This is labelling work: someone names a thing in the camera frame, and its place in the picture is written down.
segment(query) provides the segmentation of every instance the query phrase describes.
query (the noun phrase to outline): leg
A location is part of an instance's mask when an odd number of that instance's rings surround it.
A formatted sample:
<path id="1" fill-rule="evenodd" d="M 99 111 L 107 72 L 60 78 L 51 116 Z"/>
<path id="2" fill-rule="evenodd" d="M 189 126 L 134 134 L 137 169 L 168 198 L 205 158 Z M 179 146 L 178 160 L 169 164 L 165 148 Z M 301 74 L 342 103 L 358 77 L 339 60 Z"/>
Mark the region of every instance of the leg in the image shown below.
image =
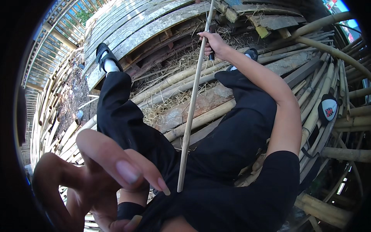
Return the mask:
<path id="1" fill-rule="evenodd" d="M 216 78 L 233 90 L 236 106 L 190 152 L 190 169 L 229 184 L 240 170 L 254 161 L 272 132 L 275 101 L 238 70 L 219 72 Z"/>
<path id="2" fill-rule="evenodd" d="M 131 78 L 124 72 L 109 72 L 98 102 L 98 131 L 115 140 L 122 149 L 134 149 L 153 162 L 166 176 L 177 161 L 177 152 L 156 129 L 143 122 L 143 113 L 129 100 Z"/>

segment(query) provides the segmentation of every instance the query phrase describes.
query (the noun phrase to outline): fingernail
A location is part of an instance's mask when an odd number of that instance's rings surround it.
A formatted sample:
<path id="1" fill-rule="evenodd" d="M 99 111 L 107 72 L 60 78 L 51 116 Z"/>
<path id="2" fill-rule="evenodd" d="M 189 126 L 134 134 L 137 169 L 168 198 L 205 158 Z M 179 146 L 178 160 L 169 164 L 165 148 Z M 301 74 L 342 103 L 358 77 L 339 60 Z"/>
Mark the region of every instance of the fingernail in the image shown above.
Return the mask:
<path id="1" fill-rule="evenodd" d="M 164 192 L 164 194 L 166 196 L 169 196 L 170 195 L 170 190 L 169 188 L 167 187 L 166 183 L 164 182 L 164 180 L 162 178 L 158 178 L 157 180 L 157 183 L 158 185 L 160 186 L 160 188 L 162 189 L 162 191 Z"/>
<path id="2" fill-rule="evenodd" d="M 135 215 L 125 227 L 136 228 L 139 225 L 142 218 L 143 217 L 140 215 Z"/>
<path id="3" fill-rule="evenodd" d="M 129 184 L 136 182 L 140 177 L 140 172 L 125 160 L 118 161 L 116 168 L 121 177 Z"/>

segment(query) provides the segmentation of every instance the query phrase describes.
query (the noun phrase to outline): red logo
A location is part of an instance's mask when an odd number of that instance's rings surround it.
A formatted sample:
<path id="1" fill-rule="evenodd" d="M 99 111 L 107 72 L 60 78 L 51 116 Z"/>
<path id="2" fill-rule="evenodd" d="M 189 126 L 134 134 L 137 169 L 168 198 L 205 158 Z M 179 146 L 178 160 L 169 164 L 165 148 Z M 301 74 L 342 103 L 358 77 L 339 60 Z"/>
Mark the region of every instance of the red logo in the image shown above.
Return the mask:
<path id="1" fill-rule="evenodd" d="M 332 108 L 327 108 L 327 109 L 325 109 L 325 112 L 326 112 L 326 116 L 327 116 L 327 117 L 330 117 L 331 115 L 334 114 Z"/>

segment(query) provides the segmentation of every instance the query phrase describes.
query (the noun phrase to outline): foot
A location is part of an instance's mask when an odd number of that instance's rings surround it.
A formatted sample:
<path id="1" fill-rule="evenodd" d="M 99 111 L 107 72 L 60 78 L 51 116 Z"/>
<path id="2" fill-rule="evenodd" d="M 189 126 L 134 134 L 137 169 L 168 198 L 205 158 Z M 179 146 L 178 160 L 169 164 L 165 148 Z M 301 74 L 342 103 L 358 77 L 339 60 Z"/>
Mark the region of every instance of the foot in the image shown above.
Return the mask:
<path id="1" fill-rule="evenodd" d="M 258 52 L 255 48 L 250 48 L 247 51 L 245 51 L 243 54 L 245 54 L 247 57 L 251 58 L 254 61 L 257 61 L 258 57 Z M 234 67 L 233 65 L 229 66 L 226 71 L 233 71 L 236 70 L 237 68 Z"/>
<path id="2" fill-rule="evenodd" d="M 103 68 L 106 73 L 123 72 L 117 58 L 105 43 L 100 43 L 96 49 L 95 62 L 99 64 L 99 71 Z"/>

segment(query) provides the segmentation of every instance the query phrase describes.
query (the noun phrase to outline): white sock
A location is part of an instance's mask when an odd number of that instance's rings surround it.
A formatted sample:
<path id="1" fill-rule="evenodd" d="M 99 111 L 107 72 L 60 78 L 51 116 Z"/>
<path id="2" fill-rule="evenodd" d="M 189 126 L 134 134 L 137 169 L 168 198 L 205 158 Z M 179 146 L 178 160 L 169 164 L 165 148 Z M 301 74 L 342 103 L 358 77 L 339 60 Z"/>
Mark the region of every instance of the white sock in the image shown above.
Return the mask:
<path id="1" fill-rule="evenodd" d="M 107 54 L 108 54 L 107 51 L 103 52 L 101 58 L 103 58 Z M 109 72 L 120 71 L 120 69 L 117 67 L 116 63 L 110 58 L 107 58 L 107 59 L 104 60 L 103 67 L 104 67 L 104 70 L 107 72 L 107 74 Z"/>
<path id="2" fill-rule="evenodd" d="M 230 70 L 230 71 L 232 71 L 232 70 L 236 70 L 236 69 L 237 69 L 237 68 L 233 66 L 233 67 L 231 68 L 231 70 Z"/>

